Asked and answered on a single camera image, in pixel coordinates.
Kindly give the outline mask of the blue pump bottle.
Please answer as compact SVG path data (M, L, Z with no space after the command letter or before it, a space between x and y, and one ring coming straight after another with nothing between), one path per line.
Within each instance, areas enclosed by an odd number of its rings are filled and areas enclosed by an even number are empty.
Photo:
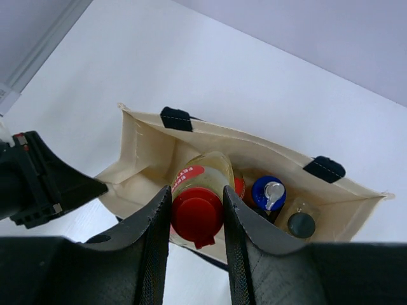
M251 196L260 209L272 212L284 205L287 191L281 180L265 175L254 181Z

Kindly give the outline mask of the beige canvas tote bag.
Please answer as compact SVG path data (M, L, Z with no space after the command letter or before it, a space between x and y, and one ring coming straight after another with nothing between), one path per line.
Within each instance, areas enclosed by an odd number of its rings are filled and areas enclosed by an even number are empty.
M389 193L347 178L343 167L323 156L311 158L251 134L165 108L160 114L122 105L120 157L98 175L108 191L103 205L125 219L170 184L185 163L202 153L229 157L246 181L270 173L287 187L287 198L313 204L319 214L312 242L348 242Z

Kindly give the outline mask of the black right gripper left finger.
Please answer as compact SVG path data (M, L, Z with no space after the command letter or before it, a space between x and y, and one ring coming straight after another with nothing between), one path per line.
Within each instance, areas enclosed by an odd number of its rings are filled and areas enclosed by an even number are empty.
M169 254L170 187L86 243L1 239L2 304L161 304Z

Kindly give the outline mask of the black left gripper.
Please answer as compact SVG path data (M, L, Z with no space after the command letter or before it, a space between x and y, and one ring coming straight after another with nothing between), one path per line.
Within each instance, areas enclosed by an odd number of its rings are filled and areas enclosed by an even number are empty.
M1 219L30 229L105 193L105 183L63 162L38 132L1 141Z

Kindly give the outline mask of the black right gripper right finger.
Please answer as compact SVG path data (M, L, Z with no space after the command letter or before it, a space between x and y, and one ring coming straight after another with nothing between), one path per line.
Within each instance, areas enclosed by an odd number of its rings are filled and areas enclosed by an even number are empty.
M404 243L305 243L223 190L233 304L405 304Z

